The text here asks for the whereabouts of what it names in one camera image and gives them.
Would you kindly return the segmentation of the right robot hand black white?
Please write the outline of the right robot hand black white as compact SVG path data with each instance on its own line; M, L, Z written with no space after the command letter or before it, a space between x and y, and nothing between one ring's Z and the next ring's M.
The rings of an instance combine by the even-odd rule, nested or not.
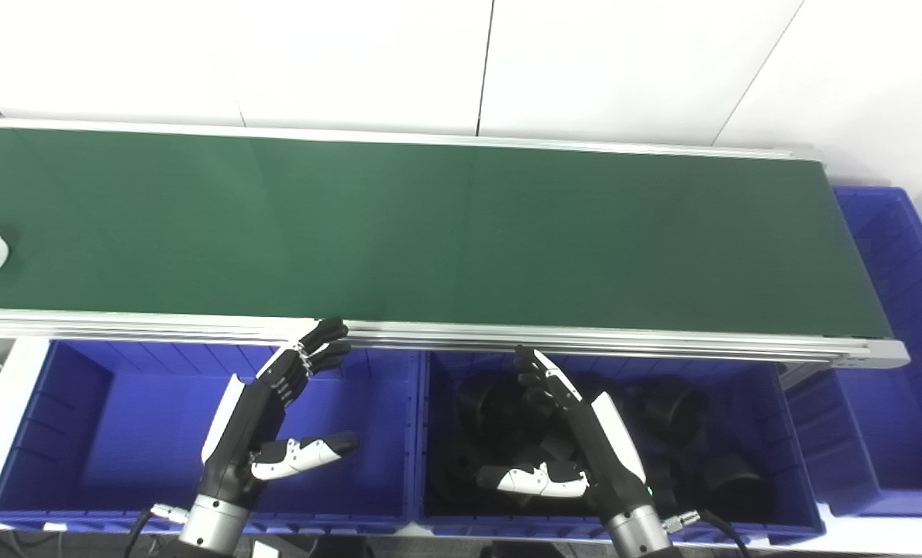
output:
M488 490L543 498L587 498L597 515L629 516L653 500L642 461L609 394L585 399L556 363L535 347L515 347L518 379L556 407L584 463L543 460L536 465L483 466L476 484Z

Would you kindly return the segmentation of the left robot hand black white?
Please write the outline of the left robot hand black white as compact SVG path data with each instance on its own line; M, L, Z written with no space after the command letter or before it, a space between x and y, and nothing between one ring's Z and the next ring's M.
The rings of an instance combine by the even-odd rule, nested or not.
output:
M349 329L341 318L316 322L294 342L284 343L239 392L215 444L204 453L198 499L216 508L234 505L251 512L270 481L336 462L355 452L353 432L302 439L277 438L287 407L317 372L340 367L350 353Z

